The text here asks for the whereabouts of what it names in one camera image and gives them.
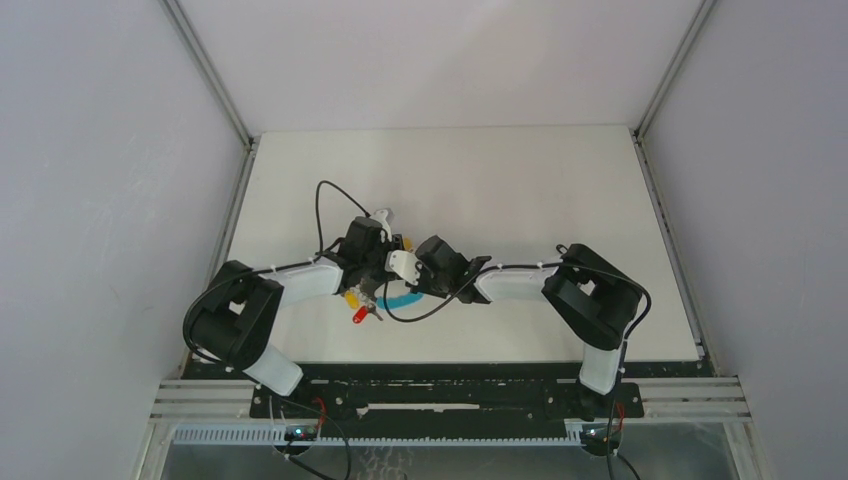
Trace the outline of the blue keyring with keys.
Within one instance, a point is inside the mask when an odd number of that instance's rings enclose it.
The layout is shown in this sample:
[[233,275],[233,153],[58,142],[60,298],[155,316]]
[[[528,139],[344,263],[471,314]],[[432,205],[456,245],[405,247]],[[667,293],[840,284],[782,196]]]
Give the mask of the blue keyring with keys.
[[402,309],[419,302],[423,295],[420,293],[405,293],[398,296],[377,296],[375,299],[368,297],[358,288],[346,290],[342,294],[348,307],[353,311],[352,322],[361,324],[369,315],[382,321],[381,312],[389,309]]

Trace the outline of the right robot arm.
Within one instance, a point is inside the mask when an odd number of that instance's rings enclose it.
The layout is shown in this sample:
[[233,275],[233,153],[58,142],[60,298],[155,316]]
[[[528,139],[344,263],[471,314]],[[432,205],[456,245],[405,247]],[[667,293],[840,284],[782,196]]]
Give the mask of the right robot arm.
[[557,247],[559,257],[535,264],[468,259],[438,236],[415,250],[418,279],[411,287],[445,300],[548,304],[583,343],[578,402],[592,416],[618,400],[627,343],[653,306],[649,292],[584,244]]

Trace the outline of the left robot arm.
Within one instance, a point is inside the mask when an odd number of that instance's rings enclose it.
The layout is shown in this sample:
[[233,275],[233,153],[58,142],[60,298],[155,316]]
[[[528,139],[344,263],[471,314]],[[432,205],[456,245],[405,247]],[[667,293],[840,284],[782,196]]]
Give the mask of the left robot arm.
[[225,262],[207,289],[188,308],[183,338],[196,355],[209,354],[274,392],[274,404],[290,417],[311,407],[303,371],[271,342],[280,309],[351,289],[367,296],[387,280],[387,258],[403,241],[393,233],[394,214],[384,208],[356,217],[344,237],[306,261],[255,270],[237,260]]

